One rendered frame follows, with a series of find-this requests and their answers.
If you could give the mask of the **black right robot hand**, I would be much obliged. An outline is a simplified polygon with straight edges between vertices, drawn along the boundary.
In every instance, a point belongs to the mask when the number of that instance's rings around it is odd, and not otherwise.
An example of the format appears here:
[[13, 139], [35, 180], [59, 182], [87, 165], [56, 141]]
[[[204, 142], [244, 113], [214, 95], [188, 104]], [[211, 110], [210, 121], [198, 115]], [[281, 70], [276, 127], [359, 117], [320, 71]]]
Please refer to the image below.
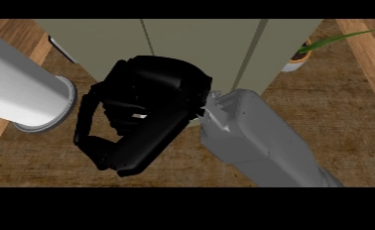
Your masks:
[[[120, 60], [83, 96], [74, 143], [102, 171], [142, 173], [186, 128], [204, 115], [213, 77], [189, 62], [155, 56]], [[102, 108], [120, 140], [90, 134]]]

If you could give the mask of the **olive grey cabinet door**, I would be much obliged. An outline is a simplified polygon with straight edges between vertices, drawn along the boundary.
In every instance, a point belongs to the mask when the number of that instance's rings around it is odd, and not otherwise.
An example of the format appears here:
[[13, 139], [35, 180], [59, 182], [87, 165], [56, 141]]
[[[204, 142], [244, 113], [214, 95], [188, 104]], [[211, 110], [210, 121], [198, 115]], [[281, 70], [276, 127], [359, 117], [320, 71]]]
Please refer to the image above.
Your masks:
[[120, 59], [151, 56], [139, 19], [37, 19], [96, 81], [103, 81]]
[[154, 54], [195, 64], [213, 77], [213, 89], [233, 90], [263, 33], [261, 19], [145, 19]]

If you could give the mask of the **olive grey cabinet side panel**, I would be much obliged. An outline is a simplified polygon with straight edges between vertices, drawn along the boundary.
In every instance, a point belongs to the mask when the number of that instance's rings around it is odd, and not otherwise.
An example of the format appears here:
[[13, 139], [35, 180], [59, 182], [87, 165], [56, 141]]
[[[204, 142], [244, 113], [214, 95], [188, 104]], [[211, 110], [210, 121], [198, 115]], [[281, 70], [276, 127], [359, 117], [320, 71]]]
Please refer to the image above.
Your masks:
[[320, 19], [261, 19], [232, 89], [263, 94]]

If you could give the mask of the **white cylinder with grey rim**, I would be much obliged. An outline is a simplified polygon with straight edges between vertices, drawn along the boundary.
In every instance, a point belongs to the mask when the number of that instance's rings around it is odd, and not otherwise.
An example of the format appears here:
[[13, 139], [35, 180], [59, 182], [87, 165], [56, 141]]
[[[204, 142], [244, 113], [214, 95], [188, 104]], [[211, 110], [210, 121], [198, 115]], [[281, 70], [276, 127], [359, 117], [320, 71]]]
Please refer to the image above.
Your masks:
[[0, 118], [27, 133], [55, 129], [68, 118], [78, 91], [0, 39]]

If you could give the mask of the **white and orange plant pot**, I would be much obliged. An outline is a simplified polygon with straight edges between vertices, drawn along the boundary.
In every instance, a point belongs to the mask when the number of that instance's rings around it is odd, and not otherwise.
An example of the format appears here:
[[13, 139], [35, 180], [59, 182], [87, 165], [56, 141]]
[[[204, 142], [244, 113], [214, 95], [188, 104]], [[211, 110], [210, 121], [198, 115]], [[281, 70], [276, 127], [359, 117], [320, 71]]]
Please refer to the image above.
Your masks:
[[292, 72], [292, 71], [298, 70], [301, 65], [306, 63], [306, 61], [310, 57], [310, 54], [312, 54], [312, 52], [295, 53], [281, 71], [282, 72]]

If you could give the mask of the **pale wooden plank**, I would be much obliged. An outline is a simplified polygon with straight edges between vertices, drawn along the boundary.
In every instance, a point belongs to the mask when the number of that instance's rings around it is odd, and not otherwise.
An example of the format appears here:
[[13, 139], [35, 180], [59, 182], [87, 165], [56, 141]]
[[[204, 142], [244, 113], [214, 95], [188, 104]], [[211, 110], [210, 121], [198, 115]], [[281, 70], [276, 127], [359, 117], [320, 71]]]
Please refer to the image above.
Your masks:
[[31, 19], [0, 19], [0, 39], [37, 63], [52, 49], [49, 34]]
[[347, 39], [369, 85], [375, 91], [375, 19], [337, 19], [344, 34], [372, 30], [372, 33]]

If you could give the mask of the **green plant leaf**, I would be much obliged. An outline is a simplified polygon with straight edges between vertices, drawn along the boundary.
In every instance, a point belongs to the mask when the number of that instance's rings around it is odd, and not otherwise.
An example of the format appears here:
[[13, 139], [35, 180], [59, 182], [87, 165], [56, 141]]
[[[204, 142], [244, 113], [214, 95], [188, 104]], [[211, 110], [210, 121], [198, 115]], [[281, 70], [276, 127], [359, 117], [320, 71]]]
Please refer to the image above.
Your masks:
[[346, 34], [346, 35], [340, 35], [340, 36], [325, 38], [325, 39], [313, 42], [312, 44], [309, 44], [306, 47], [300, 47], [297, 52], [300, 54], [307, 53], [307, 52], [322, 48], [323, 46], [329, 45], [331, 43], [334, 43], [337, 41], [341, 41], [341, 40], [344, 40], [350, 37], [354, 37], [354, 36], [372, 33], [372, 32], [375, 32], [375, 30], [360, 31], [360, 32], [356, 32], [356, 33], [350, 33], [350, 34]]

